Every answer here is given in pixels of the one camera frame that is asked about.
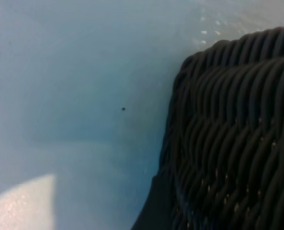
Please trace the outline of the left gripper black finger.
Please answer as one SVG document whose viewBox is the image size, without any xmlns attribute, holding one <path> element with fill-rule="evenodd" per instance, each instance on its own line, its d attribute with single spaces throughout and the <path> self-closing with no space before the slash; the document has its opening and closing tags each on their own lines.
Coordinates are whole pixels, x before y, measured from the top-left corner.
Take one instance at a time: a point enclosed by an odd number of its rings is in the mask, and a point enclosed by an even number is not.
<svg viewBox="0 0 284 230">
<path fill-rule="evenodd" d="M 149 194 L 132 229 L 171 230 L 174 201 L 172 182 L 166 174 L 157 174 L 152 178 Z"/>
</svg>

